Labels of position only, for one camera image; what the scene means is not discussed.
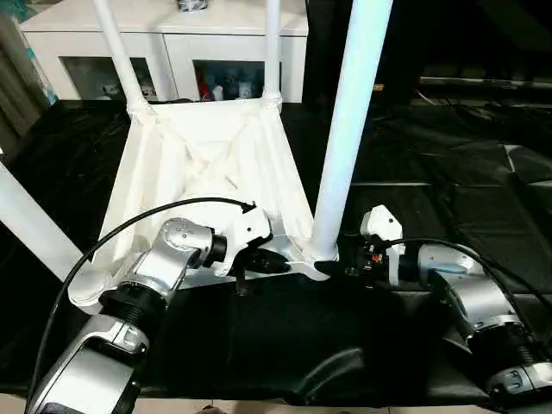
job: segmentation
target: floor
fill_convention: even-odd
[[[473,406],[462,407],[291,407],[256,401],[224,401],[202,399],[140,399],[134,414],[194,414],[206,405],[214,405],[228,414],[486,414],[490,411]],[[24,401],[10,395],[0,394],[0,413],[20,414]]]

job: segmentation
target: white cabinet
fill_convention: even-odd
[[[210,0],[179,12],[176,0],[110,0],[147,97],[198,100],[216,85],[225,98],[262,93],[266,0]],[[281,0],[280,88],[301,102],[308,22],[303,0]],[[92,0],[64,0],[21,26],[61,99],[122,97]]]
[[[60,99],[117,98],[122,88],[102,33],[28,32],[25,37]],[[177,97],[162,34],[123,33],[146,97]]]

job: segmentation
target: wrinkled black fabric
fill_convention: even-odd
[[[285,104],[282,122],[314,209],[331,121]],[[120,103],[57,103],[31,129],[9,169],[81,249],[101,227],[129,128]],[[552,292],[552,162],[545,110],[412,107],[371,110],[342,223],[343,257],[362,215],[385,204],[406,236],[476,247]],[[59,281],[4,227],[0,391],[23,395]],[[488,403],[442,305],[407,271],[394,292],[303,275],[178,292],[147,366],[143,395],[283,398],[297,405]],[[550,315],[521,286],[541,338]],[[62,310],[50,361],[86,319]]]

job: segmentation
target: white pole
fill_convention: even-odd
[[[109,0],[94,0],[94,6],[103,35],[110,46],[113,64],[117,75],[119,75],[119,80],[121,80],[122,89],[127,98],[127,105],[130,109],[140,108],[146,104],[146,99],[141,94],[140,84],[138,84],[130,58],[122,44],[121,34],[111,11]]]
[[[0,220],[62,281],[82,256],[1,162]]]
[[[267,34],[265,58],[265,89],[263,97],[281,107],[279,91],[279,0],[267,0]]]
[[[304,254],[311,260],[337,258],[337,235],[342,224],[391,7],[392,0],[353,1],[314,227],[310,242],[304,250]]]

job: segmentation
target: black cable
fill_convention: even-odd
[[[531,283],[524,280],[520,276],[516,275],[514,272],[507,269],[506,267],[501,266],[496,261],[488,260],[484,257],[481,257],[476,253],[474,253],[469,248],[462,246],[461,244],[454,243],[452,241],[443,240],[443,239],[438,239],[435,237],[405,237],[402,239],[383,242],[384,248],[389,248],[390,246],[395,246],[397,244],[406,244],[406,243],[439,244],[442,246],[446,246],[448,248],[453,248],[454,250],[457,250],[462,254],[465,254],[466,256],[475,260],[476,262],[478,262],[483,267],[483,269],[488,273],[489,277],[499,286],[499,288],[502,290],[502,292],[510,301],[511,305],[514,307],[517,315],[520,317],[520,319],[522,319],[522,322],[524,322],[524,324],[528,328],[530,327],[530,325],[523,317],[523,313],[519,310],[518,305],[513,296],[513,293],[511,292],[510,288],[506,285],[506,283],[502,280],[502,277],[500,277],[499,274],[495,271],[495,269],[502,272],[506,277],[523,285],[529,291],[530,294],[535,296],[543,304],[543,306],[552,313],[552,303],[550,303],[541,293],[539,293],[539,291],[535,287],[533,287]]]
[[[187,204],[196,204],[196,203],[226,203],[226,204],[234,204],[237,206],[240,206],[243,209],[243,212],[246,213],[248,211],[251,211],[254,209],[254,205],[243,203],[241,201],[233,200],[231,198],[222,198],[222,197],[202,197],[202,198],[189,198],[187,200],[181,200],[176,201],[174,203],[169,203],[165,205],[161,205],[160,207],[156,207],[154,209],[145,211],[138,216],[135,216],[123,224],[115,227],[112,229],[107,235],[102,237],[100,240],[97,241],[97,243],[86,253],[83,254],[83,256],[75,263],[75,266],[72,267],[71,271],[67,274],[67,278],[63,282],[63,286],[61,287],[60,292],[58,293],[58,296],[56,297],[53,307],[50,310],[50,314],[48,315],[46,328],[44,329],[44,333],[42,334],[41,338],[41,344],[38,348],[38,353],[36,355],[36,360],[34,361],[34,371],[33,376],[31,378],[31,383],[28,388],[28,396],[27,396],[27,402],[25,403],[25,413],[28,414],[28,411],[30,409],[30,402],[31,398],[35,394],[36,386],[38,385],[38,381],[41,378],[41,371],[42,371],[42,365],[44,360],[44,355],[46,353],[47,349],[47,339],[50,336],[50,333],[52,331],[53,327],[53,320],[55,318],[55,314],[58,311],[58,308],[60,307],[61,301],[64,299],[64,296],[67,293],[67,289],[69,288],[69,285],[71,284],[72,280],[77,275],[78,270],[84,265],[84,263],[89,260],[96,251],[101,248],[106,242],[111,240],[113,237],[121,233],[123,230],[125,230],[127,227],[130,227],[131,225],[139,222],[140,220],[147,218],[149,216],[152,216],[153,214],[160,213],[165,210],[170,210],[174,207],[179,207],[181,205],[187,205]]]

